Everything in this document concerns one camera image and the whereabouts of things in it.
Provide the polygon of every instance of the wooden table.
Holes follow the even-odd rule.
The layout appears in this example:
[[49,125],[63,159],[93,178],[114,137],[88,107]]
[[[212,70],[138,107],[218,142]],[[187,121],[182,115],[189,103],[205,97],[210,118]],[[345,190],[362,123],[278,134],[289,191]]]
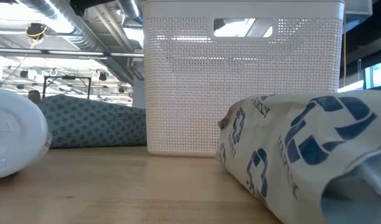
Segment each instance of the wooden table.
[[0,179],[0,223],[279,221],[213,159],[121,147],[50,150],[39,163]]

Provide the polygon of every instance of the paper bag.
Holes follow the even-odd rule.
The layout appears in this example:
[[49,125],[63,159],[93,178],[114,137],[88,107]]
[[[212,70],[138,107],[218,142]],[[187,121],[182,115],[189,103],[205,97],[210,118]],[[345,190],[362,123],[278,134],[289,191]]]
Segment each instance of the paper bag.
[[283,223],[381,223],[381,91],[235,103],[217,160]]

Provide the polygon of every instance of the person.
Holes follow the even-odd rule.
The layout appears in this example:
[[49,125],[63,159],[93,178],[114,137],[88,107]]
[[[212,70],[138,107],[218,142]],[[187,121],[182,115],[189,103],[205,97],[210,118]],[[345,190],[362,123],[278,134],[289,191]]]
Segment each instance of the person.
[[28,94],[28,99],[33,101],[33,103],[38,104],[41,101],[41,94],[37,90],[31,90]]

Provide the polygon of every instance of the teal patterned cushion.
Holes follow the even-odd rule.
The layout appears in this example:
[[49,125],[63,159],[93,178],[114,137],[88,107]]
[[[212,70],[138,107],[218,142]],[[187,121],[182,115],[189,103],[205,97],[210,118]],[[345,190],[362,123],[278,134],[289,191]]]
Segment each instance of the teal patterned cushion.
[[71,96],[46,97],[39,108],[52,135],[51,148],[146,145],[146,113]]

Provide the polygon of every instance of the white plastic container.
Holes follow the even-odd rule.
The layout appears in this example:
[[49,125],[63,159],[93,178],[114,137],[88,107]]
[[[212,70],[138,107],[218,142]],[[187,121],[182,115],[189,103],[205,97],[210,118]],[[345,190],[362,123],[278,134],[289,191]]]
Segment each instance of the white plastic container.
[[[150,0],[143,14],[152,154],[214,156],[217,122],[250,95],[337,90],[342,0]],[[227,18],[270,18],[272,35],[214,36]]]
[[40,159],[51,140],[37,105],[21,95],[0,90],[0,178]]

